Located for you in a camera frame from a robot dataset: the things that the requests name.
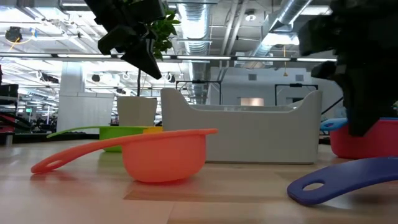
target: green measuring cup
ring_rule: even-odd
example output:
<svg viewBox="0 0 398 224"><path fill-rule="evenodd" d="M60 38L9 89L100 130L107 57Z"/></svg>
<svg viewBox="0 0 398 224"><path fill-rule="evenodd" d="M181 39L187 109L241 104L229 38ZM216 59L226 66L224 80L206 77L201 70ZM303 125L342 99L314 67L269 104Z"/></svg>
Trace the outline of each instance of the green measuring cup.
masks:
<svg viewBox="0 0 398 224"><path fill-rule="evenodd" d="M130 126L87 126L87 127L71 128L68 130L49 134L47 136L47 138L51 138L51 137L57 136L59 134L67 133L70 131L76 131L76 130L81 130L81 129L95 129L95 128L99 129L99 140L117 138L117 137L121 137L121 136L133 135L133 134L143 134L144 130L147 129L147 127L134 127L134 126L132 126L132 127L130 127ZM121 152L122 148L121 148L121 146L113 146L113 147L107 147L104 150L106 152Z"/></svg>

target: wooden table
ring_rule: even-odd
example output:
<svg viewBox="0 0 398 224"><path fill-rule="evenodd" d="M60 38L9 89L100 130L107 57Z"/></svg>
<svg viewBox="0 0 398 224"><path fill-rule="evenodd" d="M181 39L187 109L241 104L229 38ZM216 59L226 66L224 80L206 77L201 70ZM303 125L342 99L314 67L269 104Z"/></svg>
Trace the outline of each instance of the wooden table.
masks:
<svg viewBox="0 0 398 224"><path fill-rule="evenodd" d="M291 181L343 162L320 146L311 166L207 164L191 179L147 185L125 172L121 155L94 152L55 172L30 167L89 141L20 144L0 149L0 223L398 223L398 183L351 192L316 207L286 195Z"/></svg>

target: orange measuring cup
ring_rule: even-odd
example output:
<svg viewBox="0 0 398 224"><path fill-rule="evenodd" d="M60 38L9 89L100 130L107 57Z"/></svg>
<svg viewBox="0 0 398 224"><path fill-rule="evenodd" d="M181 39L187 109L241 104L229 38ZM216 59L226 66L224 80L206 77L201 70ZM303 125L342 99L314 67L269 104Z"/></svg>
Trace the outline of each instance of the orange measuring cup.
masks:
<svg viewBox="0 0 398 224"><path fill-rule="evenodd" d="M166 131L96 141L71 147L37 163L32 173L49 172L85 154L111 146L122 147L127 173L142 182L167 182L197 173L206 160L206 135L217 129Z"/></svg>

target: white wall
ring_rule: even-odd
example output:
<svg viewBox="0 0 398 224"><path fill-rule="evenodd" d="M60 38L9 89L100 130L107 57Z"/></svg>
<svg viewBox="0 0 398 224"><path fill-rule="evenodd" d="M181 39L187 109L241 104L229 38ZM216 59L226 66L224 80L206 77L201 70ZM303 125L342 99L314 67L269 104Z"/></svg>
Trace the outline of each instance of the white wall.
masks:
<svg viewBox="0 0 398 224"><path fill-rule="evenodd" d="M222 83L223 105L239 105L241 98L263 98L266 106L275 105L275 84L297 83L295 75L304 75L302 84L318 85L319 90L323 91L322 110L327 109L334 102L343 96L340 87L333 81L312 78L304 68L288 68L286 72L289 76L284 76L284 69L275 71L274 69L255 69L246 70L245 68L229 68ZM249 81L248 74L257 74L257 81ZM218 76L218 68L211 68L212 79ZM315 88L312 86L303 88L291 88L288 86L278 86L277 103L285 105L291 103L291 98L304 98ZM208 98L209 104L218 104L218 92L210 89ZM329 111L325 117L334 118L340 116L342 102Z"/></svg>

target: air duct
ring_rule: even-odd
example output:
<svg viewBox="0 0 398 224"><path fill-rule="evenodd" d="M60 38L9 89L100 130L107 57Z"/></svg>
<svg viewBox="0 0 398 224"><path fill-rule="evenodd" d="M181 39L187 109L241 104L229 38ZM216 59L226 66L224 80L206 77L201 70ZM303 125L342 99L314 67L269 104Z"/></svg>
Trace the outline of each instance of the air duct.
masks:
<svg viewBox="0 0 398 224"><path fill-rule="evenodd" d="M278 12L268 15L262 26L264 40L251 52L253 57L266 56L272 44L266 41L267 35L272 30L290 32L296 18L304 11L312 0L283 0Z"/></svg>
<svg viewBox="0 0 398 224"><path fill-rule="evenodd" d="M209 35L209 5L208 4L178 4L181 15L181 27L184 39L195 41L185 42L185 49L189 55L208 55L208 42L197 40L207 39ZM210 67L207 63L189 63L190 78L192 80L209 80ZM192 85L197 104L206 103L207 86Z"/></svg>

